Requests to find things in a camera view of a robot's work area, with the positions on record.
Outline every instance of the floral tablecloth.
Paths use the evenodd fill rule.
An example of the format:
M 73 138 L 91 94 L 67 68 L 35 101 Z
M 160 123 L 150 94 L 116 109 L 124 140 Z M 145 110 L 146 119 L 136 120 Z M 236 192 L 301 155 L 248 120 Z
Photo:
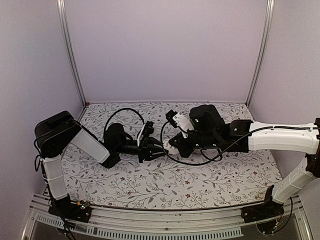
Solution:
M 133 108 L 146 121 L 154 122 L 153 137 L 160 139 L 160 129 L 169 110 L 184 114 L 204 103 L 99 103 L 86 109 L 81 123 L 102 139 L 103 128 L 112 113 L 121 108 Z M 212 103 L 225 122 L 252 119 L 244 104 Z M 138 116 L 122 111 L 110 123 L 123 124 L 124 130 L 136 138 L 142 127 Z M 164 139 L 179 132 L 169 126 Z M 207 151 L 214 156 L 214 150 Z M 220 162 L 203 166 L 188 166 L 173 162 L 166 156 L 153 161 L 138 162 L 138 157 L 123 154 L 111 169 L 102 167 L 86 153 L 69 146 L 62 159 L 64 180 L 71 198 L 93 204 L 135 209 L 205 209 L 234 206 L 262 201 L 268 186 L 281 180 L 270 151 L 225 153 Z M 193 153 L 181 161 L 206 161 Z

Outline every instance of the perforated rail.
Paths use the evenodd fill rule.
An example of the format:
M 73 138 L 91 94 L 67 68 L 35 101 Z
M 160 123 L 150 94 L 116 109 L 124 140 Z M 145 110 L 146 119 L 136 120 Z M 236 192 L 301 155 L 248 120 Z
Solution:
M 54 216 L 38 213 L 36 220 L 53 227 L 63 229 L 64 223 L 62 220 Z M 243 236 L 240 227 L 192 233 L 138 233 L 86 226 L 83 231 L 74 230 L 74 232 L 109 240 L 223 240 Z

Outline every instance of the table surface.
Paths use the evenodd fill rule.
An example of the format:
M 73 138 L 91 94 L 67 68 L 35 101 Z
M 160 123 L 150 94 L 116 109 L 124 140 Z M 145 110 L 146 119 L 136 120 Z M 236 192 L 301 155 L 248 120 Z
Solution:
M 174 110 L 187 117 L 191 108 L 202 104 L 215 105 L 226 123 L 253 119 L 247 107 L 240 103 L 96 103 L 88 106 L 81 123 L 102 140 L 108 118 L 121 108 L 133 108 L 146 121 L 154 122 L 151 136 L 160 139 L 160 129 L 168 111 Z M 130 111 L 119 112 L 111 123 L 123 124 L 133 138 L 142 127 L 139 117 Z M 178 132 L 168 126 L 163 137 L 171 138 Z M 207 154 L 214 156 L 216 152 L 208 150 Z M 222 161 L 204 166 L 179 164 L 166 156 L 143 163 L 134 155 L 122 154 L 121 159 L 116 166 L 106 169 L 70 145 L 62 167 L 72 200 L 133 209 L 220 208 L 262 201 L 268 186 L 282 179 L 268 150 L 225 153 Z M 177 159 L 190 163 L 206 161 L 198 153 Z

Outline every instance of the white wall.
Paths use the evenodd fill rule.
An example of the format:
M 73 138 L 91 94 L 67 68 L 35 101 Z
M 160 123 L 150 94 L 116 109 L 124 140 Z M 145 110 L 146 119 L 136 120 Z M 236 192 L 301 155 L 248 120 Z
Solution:
M 34 192 L 36 124 L 81 104 L 67 58 L 55 0 L 0 2 L 0 239 L 20 238 Z
M 89 102 L 245 102 L 266 0 L 68 0 Z
M 258 121 L 314 123 L 320 117 L 320 1 L 275 1 L 272 27 L 251 111 Z M 274 152 L 286 176 L 304 154 Z M 299 193 L 315 240 L 320 239 L 320 181 Z

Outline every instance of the vertical metal post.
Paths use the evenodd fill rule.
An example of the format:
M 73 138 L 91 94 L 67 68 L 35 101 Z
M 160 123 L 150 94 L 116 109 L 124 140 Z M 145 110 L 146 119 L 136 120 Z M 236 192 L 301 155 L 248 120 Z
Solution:
M 269 37 L 269 32 L 271 28 L 271 22 L 272 22 L 272 15 L 274 12 L 274 0 L 267 0 L 267 5 L 266 5 L 266 12 L 265 12 L 265 18 L 264 18 L 264 26 L 263 26 L 263 34 L 262 34 L 262 39 L 261 39 L 261 44 L 260 44 L 260 49 L 259 49 L 259 55 L 258 59 L 256 61 L 256 65 L 254 68 L 254 73 L 253 73 L 253 78 L 250 86 L 250 90 L 248 93 L 248 96 L 246 98 L 246 106 L 250 108 L 250 105 L 253 101 L 254 94 L 257 88 L 259 76 L 260 76 L 260 71 L 261 67 L 263 64 L 266 48 L 267 48 L 267 41 Z
M 75 87 L 76 87 L 76 90 L 79 94 L 80 101 L 81 101 L 82 105 L 85 107 L 87 100 L 85 97 L 84 89 L 83 89 L 81 81 L 80 81 L 79 72 L 78 72 L 78 68 L 77 68 L 77 64 L 76 64 L 76 59 L 75 59 L 72 44 L 71 44 L 71 38 L 70 38 L 67 15 L 66 15 L 65 1 L 64 0 L 57 0 L 57 6 L 58 6 L 59 17 L 60 17 L 62 34 L 64 37 L 66 51 L 68 53 L 68 58 L 69 58 L 69 62 L 70 62 L 70 66 L 71 66 L 71 70 L 72 70 L 72 74 L 73 74 L 73 79 L 75 82 Z

